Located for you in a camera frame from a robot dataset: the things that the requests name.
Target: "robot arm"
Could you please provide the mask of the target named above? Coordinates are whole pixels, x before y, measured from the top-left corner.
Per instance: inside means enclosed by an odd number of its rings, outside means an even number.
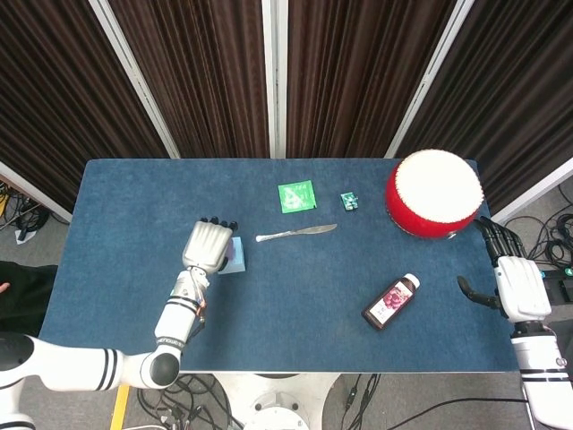
[[[573,388],[567,361],[561,356],[553,331],[543,325],[551,305],[541,272],[527,260],[519,236],[482,217],[477,220],[497,281],[495,296],[473,291],[463,277],[458,284],[467,298],[498,309],[514,324],[511,344],[534,417],[550,428],[573,430]]]
[[[35,428],[19,413],[23,379],[37,375],[53,391],[110,390],[122,383],[162,389],[179,375],[187,340],[205,323],[207,275],[224,264],[236,223],[198,221],[184,249],[179,273],[155,328],[155,351],[127,356],[109,348],[67,348],[17,334],[0,333],[0,428]],[[195,319],[200,326],[192,332]]]

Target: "blue tablecloth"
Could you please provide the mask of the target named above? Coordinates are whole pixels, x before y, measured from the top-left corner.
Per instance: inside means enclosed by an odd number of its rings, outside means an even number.
[[[81,183],[41,339],[155,348],[153,330],[200,217],[236,220],[246,272],[214,275],[187,371],[472,372],[517,368],[510,324],[470,303],[456,276],[492,293],[483,240],[423,240],[390,220],[394,159],[101,159]],[[317,208],[281,213],[277,185],[311,179]],[[340,194],[359,208],[345,212]],[[338,223],[316,236],[256,235]],[[362,309],[412,272],[414,301],[383,331]]]

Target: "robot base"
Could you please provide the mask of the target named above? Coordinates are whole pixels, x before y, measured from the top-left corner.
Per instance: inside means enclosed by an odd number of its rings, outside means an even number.
[[[294,374],[273,379],[257,374],[215,374],[244,430],[321,430],[322,411],[340,374]]]

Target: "knife handle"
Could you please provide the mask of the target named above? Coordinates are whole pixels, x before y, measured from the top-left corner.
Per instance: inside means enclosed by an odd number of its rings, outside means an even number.
[[[277,233],[275,235],[262,235],[262,236],[257,236],[254,239],[257,242],[262,242],[263,240],[270,240],[270,239],[276,239],[277,237],[287,237],[287,236],[292,236],[294,234],[294,232],[292,231],[284,231],[282,233]]]

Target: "black stripe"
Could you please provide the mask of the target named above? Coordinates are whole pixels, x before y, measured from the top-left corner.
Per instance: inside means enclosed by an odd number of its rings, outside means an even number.
[[[524,383],[568,383],[569,378],[523,378]]]
[[[5,385],[4,387],[0,387],[0,390],[3,390],[4,388],[10,388],[13,387],[15,384],[17,384],[19,381],[21,381],[24,378],[19,379],[18,381],[16,381],[15,383],[9,383],[8,385]]]
[[[193,305],[199,307],[199,303],[198,303],[197,301],[193,300],[192,298],[183,297],[183,296],[171,296],[171,297],[169,298],[169,300],[171,300],[172,298],[178,298],[178,299],[180,299],[180,300],[184,300],[185,302],[192,303]]]
[[[111,378],[109,378],[109,383],[107,383],[106,390],[109,390],[109,387],[111,387],[111,384],[115,378],[115,370],[117,369],[117,351],[115,349],[112,349],[111,352],[114,355],[114,368],[111,371]]]
[[[521,374],[566,374],[567,369],[519,369]]]
[[[107,356],[107,349],[104,349],[104,354],[106,354],[106,363],[104,364],[104,374],[101,375],[101,381],[99,381],[99,385],[98,388],[96,388],[96,391],[101,390],[101,387],[104,386],[104,381],[106,380],[107,376],[107,362],[109,361],[109,357]]]
[[[186,309],[189,309],[189,310],[190,310],[191,312],[193,312],[194,314],[197,312],[197,309],[193,309],[192,307],[186,305],[185,303],[172,302],[172,301],[169,300],[169,301],[166,303],[166,305],[179,305],[179,306],[182,306],[182,307],[184,307],[184,308],[186,308]]]
[[[0,424],[0,430],[4,430],[7,428],[18,428],[18,427],[31,428],[32,430],[36,430],[36,427],[32,423],[29,423],[27,421],[13,421],[11,423]]]

